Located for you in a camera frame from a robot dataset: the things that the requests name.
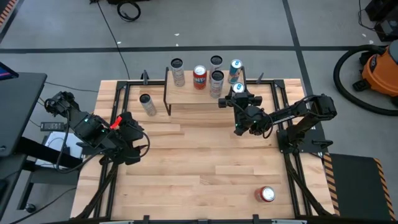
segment wooden shelf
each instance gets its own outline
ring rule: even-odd
[[[228,83],[229,71],[224,70],[224,85],[221,97],[225,97],[229,93],[231,84]],[[186,105],[186,104],[217,104],[218,99],[210,96],[210,83],[206,81],[206,87],[202,90],[197,90],[193,87],[193,71],[184,71],[185,85],[175,86],[173,74],[171,71],[167,74],[167,89],[166,89],[166,102],[169,105]],[[239,76],[239,82],[243,83],[243,72]]]

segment can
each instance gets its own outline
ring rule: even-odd
[[[175,58],[171,62],[172,73],[174,79],[175,86],[184,86],[185,85],[185,76],[184,76],[184,67],[182,60],[179,58]]]
[[[198,65],[193,69],[193,86],[202,90],[206,87],[207,71],[203,65]]]
[[[214,71],[220,71],[223,64],[223,58],[218,55],[214,55],[210,59],[210,72],[209,72],[209,82],[211,82],[211,75]]]
[[[232,86],[232,96],[236,93],[243,93],[244,92],[244,85],[242,83],[235,83]]]
[[[149,116],[155,116],[156,108],[154,102],[148,94],[142,94],[139,97],[139,101],[141,102],[142,107]]]
[[[210,96],[219,98],[223,91],[224,73],[222,71],[214,71],[210,77]]]
[[[241,73],[242,62],[239,59],[234,59],[229,66],[229,77],[228,82],[234,84],[239,79],[239,74]]]
[[[258,202],[271,202],[275,199],[275,192],[272,187],[261,187],[254,191],[254,197]]]

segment shop vacuum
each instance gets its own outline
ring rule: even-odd
[[[353,96],[343,86],[340,80],[340,70],[344,62],[352,55],[363,52],[359,61],[364,65],[362,79],[353,84],[355,91],[372,89],[391,97],[391,102],[398,106],[398,40],[393,41],[387,47],[376,45],[361,45],[347,51],[337,61],[333,71],[333,80],[337,90],[350,102],[373,113],[398,116],[398,110],[387,110],[370,105]]]

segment blue and white can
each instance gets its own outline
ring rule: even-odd
[[[242,70],[242,62],[239,59],[234,59],[229,66],[228,82],[235,84],[239,79],[239,74]]]

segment concrete floor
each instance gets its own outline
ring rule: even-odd
[[[362,0],[362,6],[368,2]],[[126,50],[130,52],[123,52],[123,57],[133,79],[139,78],[143,69],[150,78],[163,78],[165,66],[174,57],[182,58],[185,68],[189,69],[208,64],[214,54],[226,62],[240,58],[250,78],[257,78],[261,72],[264,78],[309,78],[311,88],[306,82],[306,89],[331,96],[338,110],[334,120],[322,124],[327,139],[334,141],[329,151],[379,158],[393,204],[398,203],[398,176],[394,173],[398,170],[395,129],[398,119],[362,110],[338,94],[332,72],[343,51],[295,51],[301,49],[299,45],[355,46],[369,42],[385,45],[375,33],[358,25],[357,0],[151,0],[138,3],[142,16],[133,23],[122,21],[116,7],[105,0],[100,4],[116,40],[121,42],[119,46],[131,47]],[[294,24],[287,19],[288,8]],[[371,24],[366,14],[363,22]],[[297,33],[296,42],[292,38],[292,26]],[[215,47],[179,51],[176,44]],[[0,61],[18,72],[46,73],[49,82],[97,90],[101,80],[127,78],[119,54],[109,52],[114,47],[96,4],[88,4],[88,0],[24,0],[0,43]],[[87,48],[96,48],[99,52]],[[1,54],[5,49],[9,49],[8,53]],[[13,54],[17,49],[22,49],[24,54]],[[344,65],[341,73],[347,86],[358,78],[359,68],[356,58]],[[46,85],[41,97],[51,97],[60,90],[65,89]],[[82,110],[93,111],[95,93],[73,93]],[[359,97],[393,108],[384,96],[375,93],[361,93]],[[40,105],[31,119],[36,123],[63,120],[53,118]],[[29,123],[24,136],[41,141],[45,134]],[[27,215],[24,211],[15,213],[23,178],[24,175],[0,223]],[[37,185],[29,202],[41,207],[69,187]],[[66,220],[72,201],[73,192],[70,192],[22,223]]]

